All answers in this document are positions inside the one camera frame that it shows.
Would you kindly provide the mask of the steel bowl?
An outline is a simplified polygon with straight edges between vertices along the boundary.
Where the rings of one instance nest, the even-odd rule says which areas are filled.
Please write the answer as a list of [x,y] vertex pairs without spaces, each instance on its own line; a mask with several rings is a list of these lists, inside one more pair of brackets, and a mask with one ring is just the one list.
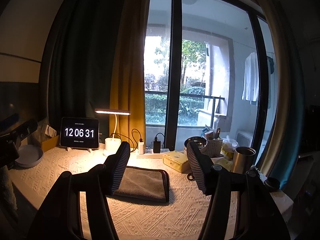
[[189,137],[188,139],[186,139],[184,142],[184,146],[187,147],[187,144],[191,141],[195,142],[195,144],[197,145],[197,147],[199,149],[204,148],[207,144],[207,141],[204,137],[194,136],[194,137]]

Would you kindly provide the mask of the white usb charger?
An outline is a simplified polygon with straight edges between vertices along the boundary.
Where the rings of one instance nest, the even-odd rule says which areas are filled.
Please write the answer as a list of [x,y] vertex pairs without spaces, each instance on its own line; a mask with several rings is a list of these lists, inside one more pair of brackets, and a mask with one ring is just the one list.
[[144,141],[142,138],[138,142],[138,154],[144,154]]

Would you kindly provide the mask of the black power adapter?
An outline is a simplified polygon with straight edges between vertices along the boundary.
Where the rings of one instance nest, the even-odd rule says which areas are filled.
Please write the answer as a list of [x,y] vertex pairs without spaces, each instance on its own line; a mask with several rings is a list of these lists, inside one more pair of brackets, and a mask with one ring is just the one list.
[[153,153],[160,153],[160,152],[161,152],[161,142],[157,139],[157,137],[155,137],[153,141]]

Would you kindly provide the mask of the soft tissue pack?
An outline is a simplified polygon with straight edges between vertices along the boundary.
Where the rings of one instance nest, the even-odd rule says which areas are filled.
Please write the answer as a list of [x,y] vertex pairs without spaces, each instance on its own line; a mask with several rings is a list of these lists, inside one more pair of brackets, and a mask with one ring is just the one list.
[[221,165],[222,167],[224,167],[227,171],[230,171],[232,168],[232,161],[231,160],[227,160],[225,158],[219,158],[215,164]]

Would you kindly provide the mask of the yellow tissue box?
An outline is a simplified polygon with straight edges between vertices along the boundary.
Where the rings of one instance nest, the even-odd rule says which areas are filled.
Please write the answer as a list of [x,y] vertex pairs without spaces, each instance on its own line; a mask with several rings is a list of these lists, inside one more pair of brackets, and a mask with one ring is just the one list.
[[174,169],[177,172],[183,173],[190,169],[189,161],[184,153],[170,151],[163,155],[163,164]]

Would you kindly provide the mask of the black scissors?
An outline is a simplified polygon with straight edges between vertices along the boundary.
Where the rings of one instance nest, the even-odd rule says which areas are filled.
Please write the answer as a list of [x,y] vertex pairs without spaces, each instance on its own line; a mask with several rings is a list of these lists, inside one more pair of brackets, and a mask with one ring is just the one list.
[[188,179],[189,181],[194,181],[194,180],[195,180],[192,172],[190,172],[189,174],[187,174],[187,179]]

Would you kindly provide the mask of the white power strip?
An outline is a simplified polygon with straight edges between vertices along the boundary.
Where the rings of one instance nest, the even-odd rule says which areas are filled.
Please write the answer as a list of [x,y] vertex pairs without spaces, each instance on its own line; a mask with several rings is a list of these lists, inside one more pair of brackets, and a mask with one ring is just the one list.
[[162,159],[168,152],[170,152],[168,148],[161,149],[159,153],[154,153],[152,148],[146,148],[143,154],[136,154],[136,158]]

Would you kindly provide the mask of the steel tumbler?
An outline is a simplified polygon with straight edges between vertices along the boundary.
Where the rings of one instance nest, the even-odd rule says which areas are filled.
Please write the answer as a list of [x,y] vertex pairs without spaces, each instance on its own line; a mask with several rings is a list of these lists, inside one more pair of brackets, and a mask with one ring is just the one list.
[[245,174],[253,165],[256,151],[253,148],[239,146],[235,149],[231,172]]

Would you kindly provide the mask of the white round plate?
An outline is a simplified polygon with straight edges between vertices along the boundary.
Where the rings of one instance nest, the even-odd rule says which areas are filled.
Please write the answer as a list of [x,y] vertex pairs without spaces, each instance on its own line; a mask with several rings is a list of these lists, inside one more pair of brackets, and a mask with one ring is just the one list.
[[39,164],[43,158],[43,150],[34,145],[23,145],[18,150],[16,164],[23,168],[31,168]]

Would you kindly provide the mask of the yellow curtain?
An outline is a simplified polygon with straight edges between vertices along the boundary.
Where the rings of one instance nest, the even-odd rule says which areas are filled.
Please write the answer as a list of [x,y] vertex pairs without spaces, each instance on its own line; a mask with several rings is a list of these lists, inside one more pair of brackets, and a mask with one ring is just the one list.
[[130,138],[136,128],[145,140],[144,44],[150,0],[125,0],[113,61],[110,108],[119,116],[117,132]]

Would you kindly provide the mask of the purple and grey towel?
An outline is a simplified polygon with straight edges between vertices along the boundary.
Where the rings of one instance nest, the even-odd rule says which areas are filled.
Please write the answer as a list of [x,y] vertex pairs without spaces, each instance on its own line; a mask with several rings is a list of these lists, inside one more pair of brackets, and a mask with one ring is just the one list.
[[169,202],[169,175],[167,171],[128,166],[112,198],[136,203]]

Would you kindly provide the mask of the white hanging shirt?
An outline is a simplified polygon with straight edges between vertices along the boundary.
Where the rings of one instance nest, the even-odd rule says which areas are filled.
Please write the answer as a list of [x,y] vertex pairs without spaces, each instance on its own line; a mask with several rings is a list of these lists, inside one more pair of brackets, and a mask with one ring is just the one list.
[[256,52],[250,53],[245,61],[242,100],[256,105],[259,99],[259,66]]

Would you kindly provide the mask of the white perforated basket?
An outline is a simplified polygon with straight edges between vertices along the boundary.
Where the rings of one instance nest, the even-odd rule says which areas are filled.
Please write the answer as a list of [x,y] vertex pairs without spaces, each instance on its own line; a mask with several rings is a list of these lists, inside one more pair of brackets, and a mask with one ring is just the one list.
[[223,140],[221,138],[208,140],[206,144],[205,154],[210,158],[218,158],[220,156]]

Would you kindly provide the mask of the cardboard box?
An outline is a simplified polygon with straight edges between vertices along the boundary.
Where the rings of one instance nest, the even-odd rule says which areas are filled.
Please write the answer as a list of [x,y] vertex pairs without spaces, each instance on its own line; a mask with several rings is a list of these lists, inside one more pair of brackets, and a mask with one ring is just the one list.
[[59,146],[59,144],[60,144],[60,136],[57,135],[53,138],[49,138],[41,142],[40,148],[43,150],[43,152],[47,152],[48,150],[55,148],[56,146]]

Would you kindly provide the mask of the tablet showing clock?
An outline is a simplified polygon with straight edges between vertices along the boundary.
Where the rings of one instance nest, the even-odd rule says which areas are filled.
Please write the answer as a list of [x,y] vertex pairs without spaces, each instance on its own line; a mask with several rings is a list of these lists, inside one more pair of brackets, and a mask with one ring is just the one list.
[[99,120],[94,118],[62,118],[60,146],[98,149]]

